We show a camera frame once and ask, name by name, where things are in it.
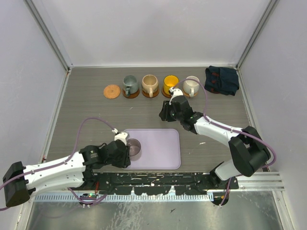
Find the woven rattan coaster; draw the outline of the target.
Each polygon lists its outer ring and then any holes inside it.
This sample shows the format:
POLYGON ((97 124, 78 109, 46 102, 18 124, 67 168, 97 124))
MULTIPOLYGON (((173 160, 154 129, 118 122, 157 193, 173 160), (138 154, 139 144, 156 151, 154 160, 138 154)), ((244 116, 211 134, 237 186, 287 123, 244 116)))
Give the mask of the woven rattan coaster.
POLYGON ((190 93, 186 93, 184 90, 182 90, 182 92, 186 97, 189 98, 195 97, 198 94, 198 92, 194 91, 194 89, 191 89, 190 93))
POLYGON ((115 99, 120 95, 120 87, 115 84, 108 85, 104 88, 103 94, 107 99, 115 99))

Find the pink ceramic mug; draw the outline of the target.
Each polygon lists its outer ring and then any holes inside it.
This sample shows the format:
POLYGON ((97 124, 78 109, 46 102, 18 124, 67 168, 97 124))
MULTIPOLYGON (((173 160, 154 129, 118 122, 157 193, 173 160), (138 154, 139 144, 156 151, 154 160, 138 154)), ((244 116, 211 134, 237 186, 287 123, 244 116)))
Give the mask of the pink ceramic mug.
POLYGON ((141 156, 141 144, 137 139, 130 138, 127 140, 129 146, 129 157, 131 160, 137 160, 141 156))

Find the white speckled ceramic mug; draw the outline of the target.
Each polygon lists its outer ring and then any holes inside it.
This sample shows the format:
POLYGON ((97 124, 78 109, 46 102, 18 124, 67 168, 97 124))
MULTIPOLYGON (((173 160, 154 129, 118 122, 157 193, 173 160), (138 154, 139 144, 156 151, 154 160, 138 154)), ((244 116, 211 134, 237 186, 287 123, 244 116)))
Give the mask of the white speckled ceramic mug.
POLYGON ((183 90, 186 93, 190 93, 191 89, 198 92, 200 88, 199 79, 196 76, 188 76, 187 80, 183 83, 183 90))

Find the yellow glass cup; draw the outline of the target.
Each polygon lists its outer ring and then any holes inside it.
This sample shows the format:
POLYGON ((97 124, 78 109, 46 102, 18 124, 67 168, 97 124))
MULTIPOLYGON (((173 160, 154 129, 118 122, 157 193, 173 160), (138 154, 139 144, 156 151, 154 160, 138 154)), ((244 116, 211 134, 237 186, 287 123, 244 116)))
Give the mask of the yellow glass cup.
POLYGON ((163 89, 168 92, 170 88, 179 83, 179 79, 175 75, 168 75, 164 78, 163 89))

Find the beige ceramic mug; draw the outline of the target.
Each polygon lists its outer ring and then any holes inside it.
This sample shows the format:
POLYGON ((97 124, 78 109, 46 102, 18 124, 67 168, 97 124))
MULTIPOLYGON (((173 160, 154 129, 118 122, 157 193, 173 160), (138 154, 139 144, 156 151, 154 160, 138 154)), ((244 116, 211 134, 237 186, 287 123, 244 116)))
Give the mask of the beige ceramic mug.
POLYGON ((145 75, 142 79, 142 90, 147 92, 150 97, 153 96, 153 93, 159 88, 159 82, 156 76, 154 75, 145 75))

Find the grey ceramic mug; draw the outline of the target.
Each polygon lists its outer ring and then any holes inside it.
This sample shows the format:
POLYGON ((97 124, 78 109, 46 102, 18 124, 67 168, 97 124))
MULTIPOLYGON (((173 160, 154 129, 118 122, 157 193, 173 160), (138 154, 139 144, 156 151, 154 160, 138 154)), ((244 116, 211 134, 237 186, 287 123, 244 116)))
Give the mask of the grey ceramic mug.
POLYGON ((138 91, 139 85, 135 76, 128 75, 123 79, 123 89, 126 96, 130 96, 138 91))

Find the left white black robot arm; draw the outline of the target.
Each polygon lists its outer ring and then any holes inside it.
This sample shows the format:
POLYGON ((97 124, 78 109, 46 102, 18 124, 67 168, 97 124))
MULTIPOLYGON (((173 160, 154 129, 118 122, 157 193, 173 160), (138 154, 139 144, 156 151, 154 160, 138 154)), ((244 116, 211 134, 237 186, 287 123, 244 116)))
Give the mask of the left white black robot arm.
POLYGON ((6 208, 27 202, 31 197, 63 188, 95 188, 94 170, 112 165, 130 166, 130 147, 121 140, 101 146, 89 145, 68 157, 24 166, 13 163, 3 177, 6 208))

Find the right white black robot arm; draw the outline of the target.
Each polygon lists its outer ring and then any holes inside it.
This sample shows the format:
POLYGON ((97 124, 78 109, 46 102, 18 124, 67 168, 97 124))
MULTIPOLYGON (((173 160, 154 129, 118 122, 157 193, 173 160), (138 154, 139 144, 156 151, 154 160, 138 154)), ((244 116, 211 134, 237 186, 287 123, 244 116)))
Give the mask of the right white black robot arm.
POLYGON ((194 112, 184 96, 164 100, 159 117, 162 121, 178 121, 186 131, 212 138, 229 148, 231 159, 210 171, 210 183, 214 188, 222 188, 232 177, 252 176, 271 158, 255 128, 232 128, 211 120, 201 112, 194 112))

